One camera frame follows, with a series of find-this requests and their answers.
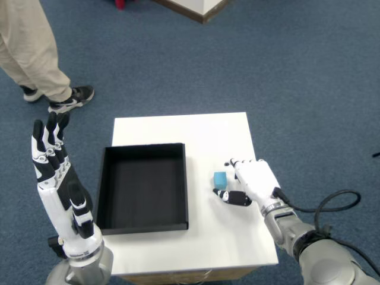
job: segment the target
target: beige pants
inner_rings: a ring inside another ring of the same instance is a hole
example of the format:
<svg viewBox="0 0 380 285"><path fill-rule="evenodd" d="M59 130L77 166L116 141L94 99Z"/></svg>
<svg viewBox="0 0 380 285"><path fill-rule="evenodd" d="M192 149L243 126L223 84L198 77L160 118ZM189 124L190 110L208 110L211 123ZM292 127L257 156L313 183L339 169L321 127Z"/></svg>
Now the beige pants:
<svg viewBox="0 0 380 285"><path fill-rule="evenodd" d="M18 84L53 101L71 95L58 68L54 35L39 0L0 0L0 67Z"/></svg>

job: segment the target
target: person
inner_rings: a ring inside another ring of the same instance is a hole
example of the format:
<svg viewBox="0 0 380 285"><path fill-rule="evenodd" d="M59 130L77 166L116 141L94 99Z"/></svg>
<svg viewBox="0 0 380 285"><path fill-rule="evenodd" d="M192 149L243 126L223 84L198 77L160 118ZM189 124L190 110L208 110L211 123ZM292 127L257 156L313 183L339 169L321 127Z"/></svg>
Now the person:
<svg viewBox="0 0 380 285"><path fill-rule="evenodd" d="M24 100L49 101L49 112L64 113L88 103L92 86L70 87L58 68L55 38L39 0L0 0L0 67L24 92Z"/></svg>

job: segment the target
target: red object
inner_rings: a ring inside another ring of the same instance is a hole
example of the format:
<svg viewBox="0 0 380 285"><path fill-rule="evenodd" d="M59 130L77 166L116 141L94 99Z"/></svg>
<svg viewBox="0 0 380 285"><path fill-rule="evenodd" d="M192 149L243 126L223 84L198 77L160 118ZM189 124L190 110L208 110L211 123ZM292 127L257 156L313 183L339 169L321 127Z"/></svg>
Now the red object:
<svg viewBox="0 0 380 285"><path fill-rule="evenodd" d="M124 9L125 0L115 0L116 7L120 10Z"/></svg>

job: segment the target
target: sneaker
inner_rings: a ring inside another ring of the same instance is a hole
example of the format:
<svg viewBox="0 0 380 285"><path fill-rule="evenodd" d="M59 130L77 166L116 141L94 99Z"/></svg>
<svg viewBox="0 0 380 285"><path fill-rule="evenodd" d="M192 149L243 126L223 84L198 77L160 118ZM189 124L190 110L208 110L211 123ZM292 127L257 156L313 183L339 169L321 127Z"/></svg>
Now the sneaker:
<svg viewBox="0 0 380 285"><path fill-rule="evenodd" d="M55 113L65 113L76 107L82 107L94 97L94 88L92 86L79 86L72 89L69 99L63 102L50 101L48 111Z"/></svg>
<svg viewBox="0 0 380 285"><path fill-rule="evenodd" d="M24 90L24 100L29 103L37 102L42 96L42 92L38 89L30 89L26 86L20 86Z"/></svg>

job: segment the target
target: white table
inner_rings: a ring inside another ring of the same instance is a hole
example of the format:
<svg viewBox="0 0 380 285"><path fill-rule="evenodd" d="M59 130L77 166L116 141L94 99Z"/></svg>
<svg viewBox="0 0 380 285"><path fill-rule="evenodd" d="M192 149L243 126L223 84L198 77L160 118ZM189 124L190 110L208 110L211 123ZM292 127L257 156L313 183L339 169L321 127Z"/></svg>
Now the white table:
<svg viewBox="0 0 380 285"><path fill-rule="evenodd" d="M113 146L185 143L189 229L105 236L112 275L254 268L278 263L273 239L255 203L238 207L213 192L213 173L228 159L255 158L246 113L116 118Z"/></svg>

